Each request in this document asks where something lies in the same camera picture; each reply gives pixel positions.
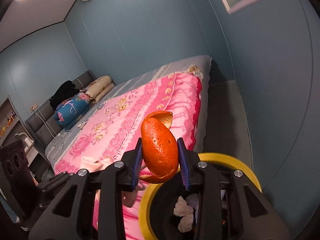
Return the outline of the wall power socket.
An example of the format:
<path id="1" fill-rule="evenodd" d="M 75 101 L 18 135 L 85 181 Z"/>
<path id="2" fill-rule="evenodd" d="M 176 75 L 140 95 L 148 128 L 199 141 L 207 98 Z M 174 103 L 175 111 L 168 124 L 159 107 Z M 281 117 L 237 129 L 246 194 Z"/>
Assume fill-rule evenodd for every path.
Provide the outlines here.
<path id="1" fill-rule="evenodd" d="M 33 111 L 35 111 L 37 108 L 38 108 L 38 104 L 35 103 L 35 104 L 33 104 L 33 105 L 31 106 L 30 111 L 33 112 Z"/>

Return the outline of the beige folded quilt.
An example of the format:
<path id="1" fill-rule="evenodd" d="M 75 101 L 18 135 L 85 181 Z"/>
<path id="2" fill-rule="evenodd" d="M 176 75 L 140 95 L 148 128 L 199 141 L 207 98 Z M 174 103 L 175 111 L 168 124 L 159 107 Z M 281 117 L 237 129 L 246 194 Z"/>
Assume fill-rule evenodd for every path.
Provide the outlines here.
<path id="1" fill-rule="evenodd" d="M 85 94 L 93 103 L 98 103 L 114 87 L 110 76 L 101 76 L 85 88 Z"/>

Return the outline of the pink floral quilt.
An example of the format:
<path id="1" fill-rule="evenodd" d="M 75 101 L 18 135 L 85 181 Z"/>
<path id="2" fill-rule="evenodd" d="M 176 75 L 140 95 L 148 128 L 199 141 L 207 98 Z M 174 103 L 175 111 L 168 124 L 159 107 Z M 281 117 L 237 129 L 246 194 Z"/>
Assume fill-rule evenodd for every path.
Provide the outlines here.
<path id="1" fill-rule="evenodd" d="M 55 174 L 78 171 L 82 157 L 120 160 L 135 148 L 143 119 L 154 111 L 172 112 L 172 134 L 183 138 L 187 149 L 193 149 L 201 88 L 199 77 L 171 73 L 104 101 L 58 159 Z"/>

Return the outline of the beige cloth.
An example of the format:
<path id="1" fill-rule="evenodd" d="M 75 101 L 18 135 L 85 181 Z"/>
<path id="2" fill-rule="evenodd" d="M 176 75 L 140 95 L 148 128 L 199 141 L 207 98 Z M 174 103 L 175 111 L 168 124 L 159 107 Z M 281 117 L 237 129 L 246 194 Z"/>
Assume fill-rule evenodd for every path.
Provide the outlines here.
<path id="1" fill-rule="evenodd" d="M 133 153 L 126 152 L 123 158 L 114 163 L 110 158 L 98 160 L 91 157 L 82 157 L 80 169 L 76 173 L 84 185 L 76 191 L 81 199 L 79 206 L 85 199 L 86 190 L 100 190 L 99 212 L 101 215 L 117 217 L 123 213 L 123 205 L 132 207 L 136 201 L 138 191 L 145 187 L 137 184 L 133 190 L 131 186 L 131 166 Z"/>

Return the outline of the grey upholstered headboard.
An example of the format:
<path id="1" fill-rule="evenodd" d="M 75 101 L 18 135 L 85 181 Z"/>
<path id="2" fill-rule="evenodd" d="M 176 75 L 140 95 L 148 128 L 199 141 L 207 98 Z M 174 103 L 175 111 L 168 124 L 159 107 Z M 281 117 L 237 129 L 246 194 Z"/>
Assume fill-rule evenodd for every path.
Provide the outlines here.
<path id="1" fill-rule="evenodd" d="M 42 154 L 48 144 L 62 131 L 54 119 L 54 110 L 50 106 L 49 99 L 33 111 L 24 122 L 27 131 L 35 141 L 36 149 Z"/>

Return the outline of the yellow rimmed black trash bin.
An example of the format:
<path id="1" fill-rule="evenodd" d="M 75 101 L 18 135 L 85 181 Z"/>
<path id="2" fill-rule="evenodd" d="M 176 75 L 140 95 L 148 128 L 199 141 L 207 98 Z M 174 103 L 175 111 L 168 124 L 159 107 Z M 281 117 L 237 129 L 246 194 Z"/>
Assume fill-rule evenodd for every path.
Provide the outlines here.
<path id="1" fill-rule="evenodd" d="M 231 170 L 242 170 L 242 172 L 248 176 L 249 180 L 256 186 L 256 188 L 262 192 L 259 180 L 253 173 L 253 171 L 242 161 L 235 157 L 221 154 L 221 153 L 199 153 L 201 161 L 207 161 L 215 165 L 220 165 Z M 150 209 L 152 202 L 155 203 L 154 198 L 156 193 L 160 190 L 163 184 L 150 184 L 142 197 L 139 208 L 139 226 L 144 239 L 157 239 L 151 228 L 150 222 Z M 183 198 L 185 202 L 195 209 L 196 204 L 199 204 L 199 196 L 195 193 L 185 193 L 185 197 L 182 197 L 182 193 L 178 194 L 179 198 Z"/>

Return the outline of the white tissue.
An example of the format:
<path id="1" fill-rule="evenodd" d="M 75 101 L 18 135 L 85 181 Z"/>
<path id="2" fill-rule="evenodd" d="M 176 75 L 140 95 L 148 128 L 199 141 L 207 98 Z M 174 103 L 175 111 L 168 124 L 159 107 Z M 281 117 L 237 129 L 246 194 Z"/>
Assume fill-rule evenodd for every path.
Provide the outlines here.
<path id="1" fill-rule="evenodd" d="M 192 215 L 193 211 L 193 207 L 189 206 L 182 196 L 179 196 L 173 214 L 177 217 L 184 217 L 186 215 Z"/>
<path id="2" fill-rule="evenodd" d="M 194 215 L 192 213 L 185 215 L 179 222 L 178 230 L 181 233 L 189 232 L 193 229 Z"/>

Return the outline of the small cloth item on bed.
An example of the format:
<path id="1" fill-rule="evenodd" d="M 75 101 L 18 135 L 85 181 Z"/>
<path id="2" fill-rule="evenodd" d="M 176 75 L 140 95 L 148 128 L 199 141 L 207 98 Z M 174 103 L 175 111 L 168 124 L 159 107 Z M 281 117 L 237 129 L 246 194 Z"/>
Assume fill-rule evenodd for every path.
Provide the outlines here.
<path id="1" fill-rule="evenodd" d="M 80 129 L 83 129 L 86 126 L 87 123 L 88 123 L 88 121 L 84 121 L 84 122 L 78 124 L 77 127 L 80 128 Z"/>

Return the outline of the black clothing pile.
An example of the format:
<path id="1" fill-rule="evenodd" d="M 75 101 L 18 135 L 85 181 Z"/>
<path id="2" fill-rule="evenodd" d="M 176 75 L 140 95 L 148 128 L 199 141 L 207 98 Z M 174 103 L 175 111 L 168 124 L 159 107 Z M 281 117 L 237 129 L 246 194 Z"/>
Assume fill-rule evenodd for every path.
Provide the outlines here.
<path id="1" fill-rule="evenodd" d="M 76 85 L 71 80 L 65 81 L 49 99 L 50 106 L 55 111 L 62 102 L 72 98 L 80 92 Z"/>

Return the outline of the grey striped bed mattress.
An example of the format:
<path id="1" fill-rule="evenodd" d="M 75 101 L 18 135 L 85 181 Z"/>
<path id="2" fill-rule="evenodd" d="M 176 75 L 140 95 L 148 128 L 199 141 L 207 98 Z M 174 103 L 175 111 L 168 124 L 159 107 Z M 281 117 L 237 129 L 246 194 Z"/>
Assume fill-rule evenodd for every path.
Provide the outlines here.
<path id="1" fill-rule="evenodd" d="M 197 130 L 195 134 L 196 143 L 191 151 L 201 152 L 203 149 L 203 140 L 206 135 L 206 121 L 207 121 L 207 102 L 208 102 L 208 81 L 211 67 L 211 57 L 208 55 L 194 56 L 173 63 L 166 64 L 156 70 L 145 73 L 141 76 L 135 77 L 127 82 L 117 85 L 107 93 L 98 103 L 90 105 L 90 109 L 83 115 L 83 117 L 70 129 L 61 131 L 55 139 L 53 139 L 45 150 L 52 168 L 57 163 L 58 159 L 63 156 L 67 146 L 75 139 L 80 132 L 78 124 L 88 121 L 89 118 L 97 112 L 102 106 L 103 102 L 116 96 L 122 95 L 126 92 L 134 90 L 142 85 L 146 85 L 151 81 L 165 77 L 171 73 L 187 73 L 201 80 L 202 88 L 200 91 L 200 112 L 197 120 Z"/>

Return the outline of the blue floral folded quilt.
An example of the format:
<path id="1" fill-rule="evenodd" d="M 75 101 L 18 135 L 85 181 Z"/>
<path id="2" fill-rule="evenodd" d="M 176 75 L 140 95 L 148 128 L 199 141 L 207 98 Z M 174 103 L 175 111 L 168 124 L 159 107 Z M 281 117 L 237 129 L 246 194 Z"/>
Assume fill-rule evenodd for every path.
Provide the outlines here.
<path id="1" fill-rule="evenodd" d="M 70 130 L 90 109 L 90 97 L 79 92 L 60 104 L 54 114 L 57 124 L 65 131 Z"/>

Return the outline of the white desk lamp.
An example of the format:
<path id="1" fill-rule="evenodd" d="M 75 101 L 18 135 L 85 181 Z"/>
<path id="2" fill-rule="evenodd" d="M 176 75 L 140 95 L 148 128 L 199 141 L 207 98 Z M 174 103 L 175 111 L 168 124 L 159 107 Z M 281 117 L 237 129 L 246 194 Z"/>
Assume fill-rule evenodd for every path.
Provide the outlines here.
<path id="1" fill-rule="evenodd" d="M 21 140 L 23 142 L 24 152 L 28 153 L 34 145 L 33 139 L 31 139 L 26 133 L 16 133 L 16 140 Z"/>

